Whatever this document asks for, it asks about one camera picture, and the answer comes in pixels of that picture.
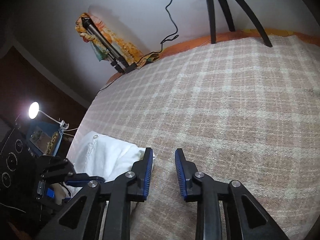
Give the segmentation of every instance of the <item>black device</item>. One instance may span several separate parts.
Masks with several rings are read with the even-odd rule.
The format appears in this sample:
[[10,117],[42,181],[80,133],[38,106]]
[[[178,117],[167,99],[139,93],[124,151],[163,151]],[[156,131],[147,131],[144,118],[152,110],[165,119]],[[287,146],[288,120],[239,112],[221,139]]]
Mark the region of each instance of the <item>black device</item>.
[[64,187],[63,182],[73,187],[84,187],[89,181],[96,180],[103,183],[102,177],[89,177],[86,173],[76,173],[73,164],[68,159],[60,157],[41,155],[36,160],[36,177],[33,185],[33,198],[44,208],[52,210],[51,216],[42,218],[42,224],[46,224],[64,205],[58,205],[55,198],[52,184],[59,183]]
[[219,200],[223,203],[228,240],[288,240],[285,233],[238,180],[215,181],[175,151],[180,193],[197,202],[196,240],[222,240]]
[[36,156],[15,127],[0,146],[0,202],[24,210],[32,197]]

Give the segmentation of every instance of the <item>white cloth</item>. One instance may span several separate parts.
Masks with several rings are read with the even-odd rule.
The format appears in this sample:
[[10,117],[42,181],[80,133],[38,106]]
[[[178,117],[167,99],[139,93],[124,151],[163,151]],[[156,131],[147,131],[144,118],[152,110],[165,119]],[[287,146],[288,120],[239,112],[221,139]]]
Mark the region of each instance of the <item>white cloth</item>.
[[[142,160],[145,150],[135,144],[91,131],[81,140],[73,166],[76,173],[87,173],[89,176],[103,177],[106,182],[112,181],[130,171],[134,162]],[[71,196],[74,196],[81,188],[68,186],[68,189]]]

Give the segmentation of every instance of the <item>beige checkered blanket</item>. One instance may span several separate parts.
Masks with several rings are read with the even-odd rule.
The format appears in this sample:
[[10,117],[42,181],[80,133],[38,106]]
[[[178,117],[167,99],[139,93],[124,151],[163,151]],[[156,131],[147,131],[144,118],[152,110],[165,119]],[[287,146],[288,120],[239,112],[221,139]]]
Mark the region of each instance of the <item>beige checkered blanket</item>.
[[148,200],[131,239],[194,239],[196,203],[180,196],[174,151],[214,179],[241,181],[290,239],[320,214],[320,48],[297,37],[198,47],[116,80],[88,109],[68,153],[94,130],[152,147]]

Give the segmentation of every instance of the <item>colorful fabric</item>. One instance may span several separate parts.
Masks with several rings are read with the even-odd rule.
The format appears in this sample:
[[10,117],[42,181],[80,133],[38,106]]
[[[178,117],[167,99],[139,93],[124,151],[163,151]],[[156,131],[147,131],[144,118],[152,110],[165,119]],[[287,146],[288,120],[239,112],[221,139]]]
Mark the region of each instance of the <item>colorful fabric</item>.
[[135,47],[131,42],[125,41],[119,38],[112,30],[110,30],[100,19],[88,13],[83,13],[79,19],[76,21],[76,31],[83,38],[84,42],[91,42],[92,48],[97,56],[99,61],[107,60],[107,55],[109,50],[99,41],[95,35],[91,35],[87,30],[82,26],[81,17],[90,17],[94,22],[95,26],[101,32],[101,34],[107,39],[107,41],[125,58],[129,65],[134,62],[139,62],[138,68],[145,65],[147,61],[153,62],[158,59],[158,55],[149,55],[143,57],[143,53]]
[[154,149],[132,240],[195,239],[196,203],[180,196],[178,147],[214,179],[240,180],[291,240],[311,229],[320,215],[320,48],[296,36],[270,40],[272,48],[257,38],[200,46],[98,93],[67,157],[92,130]]

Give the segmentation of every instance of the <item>white cable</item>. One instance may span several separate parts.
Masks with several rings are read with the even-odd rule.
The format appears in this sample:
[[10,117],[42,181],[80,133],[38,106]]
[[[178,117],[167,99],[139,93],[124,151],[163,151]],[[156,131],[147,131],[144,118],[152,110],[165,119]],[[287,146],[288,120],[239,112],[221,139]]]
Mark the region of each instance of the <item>white cable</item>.
[[72,135],[72,134],[68,134],[68,133],[63,133],[63,134],[74,137],[74,135]]
[[69,131],[77,130],[78,128],[74,128],[74,129],[70,129],[70,130],[64,130],[64,132],[69,132]]
[[208,41],[211,41],[211,39],[210,39],[210,40],[205,41],[205,42],[204,42],[204,43],[202,43],[200,46],[202,46],[203,44],[207,43]]
[[3,206],[5,206],[5,207],[13,208],[13,209],[16,209],[16,210],[19,210],[19,211],[21,211],[21,212],[26,213],[25,211],[23,211],[23,210],[21,210],[21,209],[19,209],[19,208],[15,208],[15,207],[7,206],[7,205],[5,205],[5,204],[2,204],[1,202],[0,202],[0,204],[1,204],[1,205],[3,205]]
[[58,124],[61,124],[61,122],[58,122],[57,120],[53,119],[51,116],[47,115],[45,112],[42,112],[41,110],[39,110],[39,112],[41,112],[42,114],[44,114],[46,117],[49,117],[51,120],[57,122]]

